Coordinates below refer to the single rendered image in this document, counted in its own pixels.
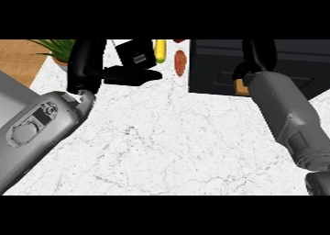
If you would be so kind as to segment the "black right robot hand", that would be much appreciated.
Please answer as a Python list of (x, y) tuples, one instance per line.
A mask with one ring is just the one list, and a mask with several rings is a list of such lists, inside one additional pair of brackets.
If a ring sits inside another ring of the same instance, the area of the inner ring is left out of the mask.
[(253, 81), (246, 74), (272, 73), (277, 64), (277, 51), (272, 39), (244, 39), (241, 41), (243, 62), (237, 65), (231, 79), (241, 80), (244, 86)]

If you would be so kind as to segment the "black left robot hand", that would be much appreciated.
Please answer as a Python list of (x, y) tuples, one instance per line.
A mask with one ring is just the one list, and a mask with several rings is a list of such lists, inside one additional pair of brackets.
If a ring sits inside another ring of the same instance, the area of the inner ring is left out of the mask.
[(88, 90), (97, 94), (101, 84), (141, 86), (159, 80), (162, 73), (138, 67), (103, 66), (103, 55), (107, 41), (104, 39), (78, 39), (73, 44), (67, 63), (66, 91), (78, 94)]

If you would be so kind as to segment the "green potted plant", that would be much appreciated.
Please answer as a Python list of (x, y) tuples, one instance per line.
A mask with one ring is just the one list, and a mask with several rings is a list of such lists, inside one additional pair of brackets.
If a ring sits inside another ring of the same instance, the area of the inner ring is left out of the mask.
[(30, 42), (48, 49), (41, 55), (50, 56), (63, 72), (67, 71), (67, 62), (73, 49), (73, 39), (32, 39)]

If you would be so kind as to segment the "brown wooden block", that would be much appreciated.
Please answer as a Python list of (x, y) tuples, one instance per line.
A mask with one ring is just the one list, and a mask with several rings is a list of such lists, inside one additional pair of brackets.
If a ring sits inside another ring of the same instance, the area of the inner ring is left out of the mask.
[(234, 81), (234, 86), (237, 95), (249, 95), (249, 87), (243, 85), (243, 81), (240, 79)]

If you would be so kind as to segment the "yellow corn cob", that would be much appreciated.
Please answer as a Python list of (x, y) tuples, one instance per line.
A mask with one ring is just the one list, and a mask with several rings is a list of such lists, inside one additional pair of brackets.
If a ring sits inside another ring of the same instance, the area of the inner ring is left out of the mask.
[(166, 59), (166, 40), (157, 39), (154, 44), (156, 62), (163, 63)]

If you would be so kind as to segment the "reddish brown sweet potato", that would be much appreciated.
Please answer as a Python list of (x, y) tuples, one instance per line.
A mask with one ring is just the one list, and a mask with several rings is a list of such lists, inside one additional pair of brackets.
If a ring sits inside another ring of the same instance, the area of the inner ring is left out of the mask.
[(178, 76), (184, 74), (187, 65), (187, 56), (184, 51), (178, 50), (173, 55), (173, 70)]

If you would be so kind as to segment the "pale grey appliance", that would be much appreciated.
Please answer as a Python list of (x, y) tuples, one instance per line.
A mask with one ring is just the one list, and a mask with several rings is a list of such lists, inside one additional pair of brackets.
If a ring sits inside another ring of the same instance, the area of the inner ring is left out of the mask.
[(0, 128), (39, 95), (0, 71)]

